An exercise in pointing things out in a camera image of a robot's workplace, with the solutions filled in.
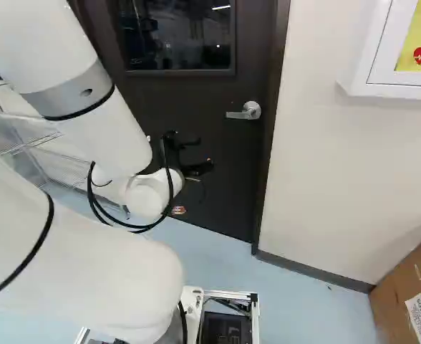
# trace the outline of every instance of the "door window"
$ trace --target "door window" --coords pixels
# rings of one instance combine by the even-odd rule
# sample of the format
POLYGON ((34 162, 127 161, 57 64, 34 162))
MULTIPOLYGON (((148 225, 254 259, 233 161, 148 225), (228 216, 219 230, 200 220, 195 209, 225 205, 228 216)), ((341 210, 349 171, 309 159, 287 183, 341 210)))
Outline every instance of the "door window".
POLYGON ((117 0, 126 70, 231 70, 233 0, 117 0))

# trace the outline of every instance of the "light blue floor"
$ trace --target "light blue floor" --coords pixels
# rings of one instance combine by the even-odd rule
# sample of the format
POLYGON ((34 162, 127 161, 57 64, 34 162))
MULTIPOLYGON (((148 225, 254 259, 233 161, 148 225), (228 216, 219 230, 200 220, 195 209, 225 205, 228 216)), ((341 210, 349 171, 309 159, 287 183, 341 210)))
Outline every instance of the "light blue floor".
MULTIPOLYGON (((68 195, 62 203, 92 217, 83 195, 68 195)), ((362 293, 260 262, 250 245, 174 219, 148 236, 178 253, 187 284, 259 293, 263 344, 377 343, 362 293)), ((78 331, 76 325, 0 314, 0 344, 73 344, 78 331)))

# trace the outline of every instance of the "dark brown door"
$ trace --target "dark brown door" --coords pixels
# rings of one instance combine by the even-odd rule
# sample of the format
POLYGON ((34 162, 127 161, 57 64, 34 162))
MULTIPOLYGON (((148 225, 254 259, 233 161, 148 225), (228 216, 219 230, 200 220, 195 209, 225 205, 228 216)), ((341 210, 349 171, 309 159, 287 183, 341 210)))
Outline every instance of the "dark brown door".
POLYGON ((201 137, 185 163, 214 171, 189 181, 176 218, 252 242, 274 0, 81 0, 79 15, 147 135, 201 137), (244 103, 258 120, 229 119, 244 103))

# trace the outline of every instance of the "framed poster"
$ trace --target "framed poster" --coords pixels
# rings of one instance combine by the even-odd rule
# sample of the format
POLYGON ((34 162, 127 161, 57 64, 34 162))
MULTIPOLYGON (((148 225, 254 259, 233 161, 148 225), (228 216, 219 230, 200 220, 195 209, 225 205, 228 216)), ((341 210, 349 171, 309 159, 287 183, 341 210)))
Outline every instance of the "framed poster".
POLYGON ((350 95, 421 99, 421 0, 374 0, 352 76, 350 95))

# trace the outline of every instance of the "lever door handle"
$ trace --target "lever door handle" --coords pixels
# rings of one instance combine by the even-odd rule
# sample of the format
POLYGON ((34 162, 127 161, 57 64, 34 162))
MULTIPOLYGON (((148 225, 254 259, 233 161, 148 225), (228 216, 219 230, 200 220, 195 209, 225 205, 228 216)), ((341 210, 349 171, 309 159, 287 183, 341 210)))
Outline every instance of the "lever door handle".
POLYGON ((257 102, 250 101, 244 104, 243 110, 240 113, 227 112, 226 118, 233 118, 234 120, 258 120, 261 116, 261 107, 257 102))

